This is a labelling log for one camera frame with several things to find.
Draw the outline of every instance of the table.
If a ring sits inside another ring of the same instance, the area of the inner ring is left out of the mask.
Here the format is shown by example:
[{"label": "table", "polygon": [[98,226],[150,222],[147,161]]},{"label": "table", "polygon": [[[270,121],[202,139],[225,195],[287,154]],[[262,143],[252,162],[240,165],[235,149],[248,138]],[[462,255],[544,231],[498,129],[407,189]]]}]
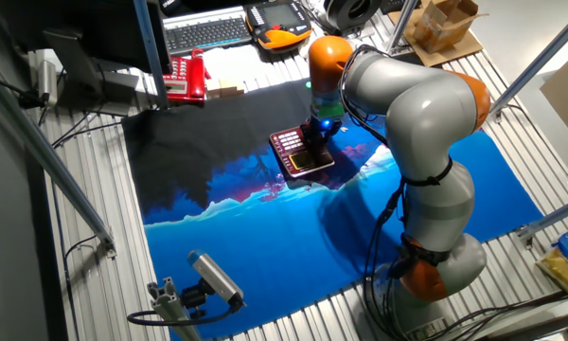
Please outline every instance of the table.
[{"label": "table", "polygon": [[[375,34],[362,39],[362,42],[383,48],[393,32],[392,22],[378,12],[368,24],[375,29]],[[320,29],[316,28],[312,38],[321,35]],[[240,69],[248,67],[248,61],[253,61],[253,70],[246,70],[249,76],[243,80],[246,91],[309,76],[307,62],[298,55],[289,53],[273,56],[264,63],[246,50],[231,49],[227,53],[232,58],[239,59]],[[443,66],[446,70],[481,79],[487,85],[492,100],[497,99],[506,89],[506,81],[490,62],[486,51]],[[209,71],[211,67],[219,69],[216,65],[211,66],[209,61],[206,67]],[[147,86],[142,88],[147,87],[149,93],[154,91],[148,75],[134,69],[130,72],[143,77],[140,84]],[[213,78],[222,76],[219,71],[216,74],[210,72]],[[139,96],[138,105],[132,107],[129,114],[137,114],[147,107],[148,102],[152,103],[152,99],[146,95]],[[511,103],[522,106],[517,100],[512,100]],[[532,124],[529,116],[520,111],[505,111],[500,124],[489,117],[484,130],[492,137],[543,213],[549,213],[568,203],[568,182],[555,155],[546,149],[545,144],[548,142],[539,137],[537,132],[540,129]],[[81,118],[81,113],[59,112],[57,116],[51,113],[43,126],[43,132],[49,141],[54,141]],[[107,116],[94,118],[94,115],[87,118],[90,128],[119,120],[118,117]],[[58,154],[110,227],[117,250],[117,256],[108,259],[101,254],[97,242],[88,242],[89,246],[72,252],[67,264],[58,258],[70,337],[76,338],[75,317],[80,339],[168,340],[169,334],[164,328],[146,329],[126,321],[127,314],[150,308],[146,284],[156,281],[156,278],[152,271],[121,128],[115,126],[89,135],[80,135],[59,148]],[[49,205],[55,248],[59,255],[73,243],[92,236],[92,232],[61,192],[54,190],[48,177],[46,182],[48,197],[51,199]],[[558,234],[566,230],[568,218],[539,232],[535,246],[529,250],[512,234],[485,243],[488,267],[470,287],[447,298],[453,315],[460,317],[482,308],[557,291],[534,262]],[[73,307],[64,289],[65,265],[72,274]],[[227,339],[385,340],[385,336],[367,318],[361,300],[362,293],[360,283],[349,285],[294,314]]]}]

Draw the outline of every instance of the black fabric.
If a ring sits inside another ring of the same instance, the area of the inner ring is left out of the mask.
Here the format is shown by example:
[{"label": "black fabric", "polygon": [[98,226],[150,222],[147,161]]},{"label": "black fabric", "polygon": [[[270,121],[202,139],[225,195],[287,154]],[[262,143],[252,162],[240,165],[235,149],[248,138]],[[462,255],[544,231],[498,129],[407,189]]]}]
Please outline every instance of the black fabric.
[{"label": "black fabric", "polygon": [[298,126],[310,116],[306,82],[208,100],[204,108],[147,111],[123,119],[142,212],[172,209],[181,192],[206,208],[213,169],[249,157],[268,143],[270,134]]}]

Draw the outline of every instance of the red phone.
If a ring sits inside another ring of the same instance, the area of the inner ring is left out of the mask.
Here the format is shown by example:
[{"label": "red phone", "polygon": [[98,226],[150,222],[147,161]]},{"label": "red phone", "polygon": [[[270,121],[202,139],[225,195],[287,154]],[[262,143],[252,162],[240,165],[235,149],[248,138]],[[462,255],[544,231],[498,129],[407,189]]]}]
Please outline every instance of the red phone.
[{"label": "red phone", "polygon": [[203,51],[199,48],[191,52],[191,59],[172,57],[172,74],[164,75],[167,97],[174,102],[203,102],[204,78],[210,76],[204,68]]}]

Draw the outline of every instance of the blue mat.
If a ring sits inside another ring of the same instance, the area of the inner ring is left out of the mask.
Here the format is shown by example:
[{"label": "blue mat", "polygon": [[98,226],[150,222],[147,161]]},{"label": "blue mat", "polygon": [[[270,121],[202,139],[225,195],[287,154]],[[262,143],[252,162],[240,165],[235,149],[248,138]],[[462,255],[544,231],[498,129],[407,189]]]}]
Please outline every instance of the blue mat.
[{"label": "blue mat", "polygon": [[[272,151],[266,152],[266,166],[277,167]],[[200,326],[203,337],[254,328],[361,276],[375,217],[399,184],[391,154],[384,147],[377,153],[338,190],[319,184],[297,189],[270,184],[242,203],[225,199],[181,222],[146,225],[158,278],[172,276],[180,289],[195,284],[198,275],[185,259],[189,250],[202,249],[244,291],[248,307],[222,322]],[[540,218],[486,134],[476,133],[456,143],[451,156],[468,168],[476,189],[475,210],[465,232],[484,242]],[[253,160],[238,163],[254,166]],[[221,176],[236,175],[226,172]],[[230,180],[218,176],[214,183],[221,181]],[[177,206],[186,204],[190,203],[181,198]],[[393,260],[401,232],[398,220],[387,223],[380,261]],[[217,297],[211,297],[205,307],[211,314],[227,309]]]},{"label": "blue mat", "polygon": [[[328,146],[336,165],[310,181],[287,182],[267,137],[305,120],[303,85],[124,124],[157,278],[172,277],[179,290],[196,284],[199,276],[186,257],[201,249],[244,292],[248,307],[199,326],[204,338],[273,321],[360,278],[375,219],[398,187],[389,151],[347,118],[348,130]],[[265,111],[267,105],[272,110]],[[382,131],[382,120],[373,124]],[[484,242],[541,217],[486,134],[457,142],[451,156],[475,184],[465,232]],[[382,232],[379,262],[394,259],[401,231],[394,216]],[[217,296],[204,306],[209,316],[227,308]]]}]

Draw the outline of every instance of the monitor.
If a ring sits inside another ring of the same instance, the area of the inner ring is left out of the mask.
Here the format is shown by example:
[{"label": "monitor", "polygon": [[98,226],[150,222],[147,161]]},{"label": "monitor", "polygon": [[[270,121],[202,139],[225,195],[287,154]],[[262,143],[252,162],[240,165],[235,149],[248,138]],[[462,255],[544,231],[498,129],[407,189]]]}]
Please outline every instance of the monitor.
[{"label": "monitor", "polygon": [[[158,0],[147,4],[162,73],[169,74],[163,14]],[[55,50],[68,76],[60,106],[132,99],[138,78],[108,72],[113,68],[101,68],[101,61],[151,72],[133,0],[0,0],[0,16],[24,51]]]}]

